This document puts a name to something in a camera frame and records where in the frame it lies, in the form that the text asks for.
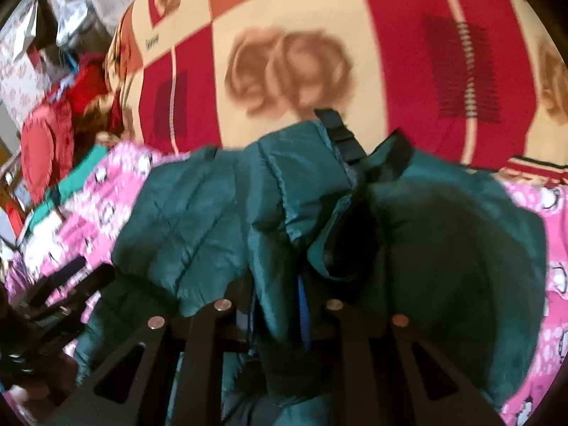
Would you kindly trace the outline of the teal quilted puffer jacket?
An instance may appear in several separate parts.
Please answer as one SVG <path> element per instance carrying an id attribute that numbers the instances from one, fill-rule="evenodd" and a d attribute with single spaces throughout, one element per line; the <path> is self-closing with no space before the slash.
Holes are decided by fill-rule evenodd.
<path id="1" fill-rule="evenodd" d="M 495 410 L 519 391 L 536 351 L 547 242 L 534 213 L 493 176 L 415 149 L 400 132 L 366 154 L 335 111 L 241 150 L 205 147 L 152 168 L 111 255 L 74 357 L 86 381 L 152 316 L 193 316 L 253 279 L 253 349 L 229 356 L 223 419 L 332 425 L 337 360 L 322 333 L 341 300 L 379 326 L 386 388 L 405 316 Z"/>

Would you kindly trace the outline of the red clothes pile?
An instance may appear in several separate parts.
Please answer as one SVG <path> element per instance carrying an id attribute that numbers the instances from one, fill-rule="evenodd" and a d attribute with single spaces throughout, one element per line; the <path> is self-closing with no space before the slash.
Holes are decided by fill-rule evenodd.
<path id="1" fill-rule="evenodd" d="M 64 94 L 71 109 L 75 159 L 92 148 L 97 134 L 119 137 L 124 132 L 119 98 L 107 85 L 105 62 L 102 53 L 84 55 L 73 85 Z"/>

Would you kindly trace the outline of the pink penguin bed sheet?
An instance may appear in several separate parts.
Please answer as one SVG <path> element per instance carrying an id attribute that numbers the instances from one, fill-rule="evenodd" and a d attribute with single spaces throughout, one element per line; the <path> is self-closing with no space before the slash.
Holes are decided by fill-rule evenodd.
<path id="1" fill-rule="evenodd" d="M 419 229 L 431 252 L 442 240 L 440 219 L 451 206 L 490 217 L 495 231 L 511 230 L 518 248 L 545 261 L 535 295 L 544 300 L 533 359 L 510 391 L 501 416 L 524 424 L 543 401 L 567 356 L 567 189 L 534 187 L 417 154 L 405 195 L 441 202 Z M 346 172 L 330 150 L 270 148 L 260 141 L 242 151 L 204 148 L 169 157 L 119 144 L 95 167 L 82 190 L 30 232 L 6 280 L 17 297 L 44 276 L 82 256 L 86 270 L 110 262 L 121 280 L 88 299 L 85 332 L 65 347 L 85 379 L 152 309 L 171 301 L 190 316 L 247 268 L 263 283 L 269 305 L 282 301 L 277 261 L 311 241 L 349 198 Z"/>

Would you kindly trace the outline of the teal green folded garment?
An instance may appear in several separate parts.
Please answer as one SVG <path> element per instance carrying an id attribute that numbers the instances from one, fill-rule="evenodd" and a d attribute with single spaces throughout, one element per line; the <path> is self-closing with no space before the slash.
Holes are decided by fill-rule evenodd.
<path id="1" fill-rule="evenodd" d="M 31 221 L 28 225 L 30 232 L 55 209 L 55 206 L 61 206 L 76 191 L 82 190 L 89 174 L 92 173 L 108 152 L 109 149 L 107 147 L 95 145 L 69 175 L 46 192 L 43 202 L 33 210 Z"/>

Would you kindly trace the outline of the red ruffled heart pillow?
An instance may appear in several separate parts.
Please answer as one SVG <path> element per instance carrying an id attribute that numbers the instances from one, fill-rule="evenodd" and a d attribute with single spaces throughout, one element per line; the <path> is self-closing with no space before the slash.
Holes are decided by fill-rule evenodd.
<path id="1" fill-rule="evenodd" d="M 35 205 L 73 167 L 74 131 L 69 102 L 40 104 L 25 119 L 21 131 L 21 168 Z"/>

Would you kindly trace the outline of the red cream rose blanket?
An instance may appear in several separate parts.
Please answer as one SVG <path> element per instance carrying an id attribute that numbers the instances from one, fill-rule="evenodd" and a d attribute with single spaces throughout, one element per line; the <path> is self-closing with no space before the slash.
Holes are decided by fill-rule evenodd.
<path id="1" fill-rule="evenodd" d="M 333 109 L 367 151 L 567 180 L 567 68 L 529 0 L 133 0 L 106 61 L 111 123 L 177 154 Z"/>

